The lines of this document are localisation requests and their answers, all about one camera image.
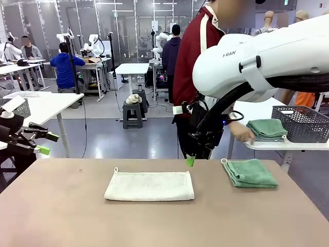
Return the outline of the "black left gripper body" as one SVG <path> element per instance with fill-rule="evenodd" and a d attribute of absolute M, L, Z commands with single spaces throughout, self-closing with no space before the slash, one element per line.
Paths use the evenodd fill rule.
<path fill-rule="evenodd" d="M 14 115 L 12 118 L 1 117 L 1 150 L 24 150 L 25 146 L 18 142 L 20 131 L 24 123 L 24 117 Z"/>

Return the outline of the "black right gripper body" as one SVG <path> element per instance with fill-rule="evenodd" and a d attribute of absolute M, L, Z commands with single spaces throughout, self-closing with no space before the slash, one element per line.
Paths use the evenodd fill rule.
<path fill-rule="evenodd" d="M 215 114 L 206 117 L 208 111 L 200 102 L 193 104 L 189 118 L 189 156 L 210 156 L 220 143 L 224 128 L 224 115 Z"/>

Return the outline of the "person's right hand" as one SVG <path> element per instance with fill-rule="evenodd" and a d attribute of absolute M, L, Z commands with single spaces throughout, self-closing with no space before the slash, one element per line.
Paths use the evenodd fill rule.
<path fill-rule="evenodd" d="M 253 143 L 255 141 L 254 133 L 247 126 L 238 121 L 231 122 L 229 124 L 229 129 L 231 134 L 241 142 Z"/>

